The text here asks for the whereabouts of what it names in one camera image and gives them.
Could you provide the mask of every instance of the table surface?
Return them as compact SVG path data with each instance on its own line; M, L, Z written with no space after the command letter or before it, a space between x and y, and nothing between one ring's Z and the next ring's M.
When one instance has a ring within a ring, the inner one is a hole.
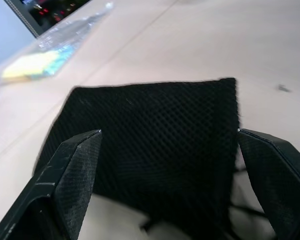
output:
M103 5L92 0L70 18ZM77 85L235 77L241 127L300 151L300 0L114 5L56 76L0 87L0 220L31 178L49 127Z

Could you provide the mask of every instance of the yellow sticky note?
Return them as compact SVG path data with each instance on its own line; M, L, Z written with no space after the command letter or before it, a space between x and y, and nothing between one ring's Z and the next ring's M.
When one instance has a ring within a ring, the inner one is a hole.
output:
M3 78L19 78L44 73L46 67L58 57L57 51L24 55L9 65L2 73Z

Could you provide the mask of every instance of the clear plastic bag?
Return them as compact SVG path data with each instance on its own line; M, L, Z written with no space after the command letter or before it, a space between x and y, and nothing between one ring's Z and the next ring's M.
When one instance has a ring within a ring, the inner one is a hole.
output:
M113 9L108 2L89 17L57 24L42 34L21 56L0 70L0 84L55 75L81 46L94 25Z

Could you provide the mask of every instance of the black mesh fabric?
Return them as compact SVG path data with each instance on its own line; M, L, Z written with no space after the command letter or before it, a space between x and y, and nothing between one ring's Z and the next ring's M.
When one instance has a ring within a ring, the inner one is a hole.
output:
M288 158L290 153L297 152L292 145L282 139L270 137L274 141L245 131L238 134L251 186L278 238L298 239L300 154L293 154L293 158Z
M36 169L62 141L101 129L96 194L213 240L228 220L238 127L234 78L77 87Z
M71 240L77 240L93 192L102 135L77 146L53 195Z

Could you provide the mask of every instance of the wall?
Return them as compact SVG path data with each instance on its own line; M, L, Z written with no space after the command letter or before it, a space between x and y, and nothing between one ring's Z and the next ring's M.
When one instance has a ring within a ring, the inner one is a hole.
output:
M34 39L6 2L0 0L0 63Z

